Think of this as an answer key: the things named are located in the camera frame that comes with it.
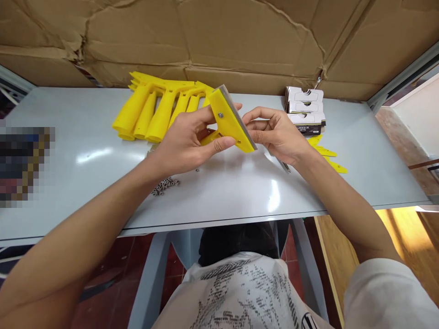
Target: person's left hand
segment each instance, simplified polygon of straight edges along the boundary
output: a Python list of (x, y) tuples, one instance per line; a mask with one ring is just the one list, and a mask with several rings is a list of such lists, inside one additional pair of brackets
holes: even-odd
[[(239, 110), (242, 104), (235, 103)], [(207, 125), (215, 123), (210, 106), (195, 112), (180, 113), (157, 149), (144, 161), (152, 164), (163, 177), (181, 174), (201, 166), (218, 152), (235, 145), (233, 137), (220, 137), (201, 146), (200, 140), (209, 135)]]

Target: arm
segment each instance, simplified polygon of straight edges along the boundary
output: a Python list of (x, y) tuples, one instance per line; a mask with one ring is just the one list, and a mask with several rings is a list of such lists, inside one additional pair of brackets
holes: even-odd
[(30, 249), (0, 291), (0, 327), (69, 327), (88, 276), (152, 189), (235, 144), (221, 137), (200, 146), (211, 123), (209, 106), (180, 114), (154, 153)]
[(243, 122), (256, 143), (292, 165), (310, 184), (352, 243), (360, 263), (371, 258), (402, 262), (375, 210), (310, 146), (285, 112), (257, 107), (244, 115)]

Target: pixelated blur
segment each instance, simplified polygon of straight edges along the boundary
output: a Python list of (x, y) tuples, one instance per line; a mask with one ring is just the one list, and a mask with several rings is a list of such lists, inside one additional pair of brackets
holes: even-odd
[(8, 127), (0, 134), (0, 207), (29, 199), (55, 142), (52, 127)]

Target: wooden floor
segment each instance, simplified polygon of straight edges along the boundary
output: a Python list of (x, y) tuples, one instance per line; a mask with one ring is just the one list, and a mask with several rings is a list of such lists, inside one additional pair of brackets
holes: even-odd
[[(377, 213), (399, 255), (439, 307), (439, 214), (416, 212), (415, 207), (378, 210)], [(352, 245), (330, 216), (316, 217), (316, 224), (341, 315), (343, 295), (359, 262)]]

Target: small white box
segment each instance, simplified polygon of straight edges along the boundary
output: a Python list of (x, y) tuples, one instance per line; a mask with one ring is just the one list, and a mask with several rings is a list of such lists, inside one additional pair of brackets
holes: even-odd
[(309, 89), (303, 92), (301, 88), (287, 87), (285, 111), (292, 123), (304, 135), (320, 135), (321, 128), (326, 125), (322, 90)]

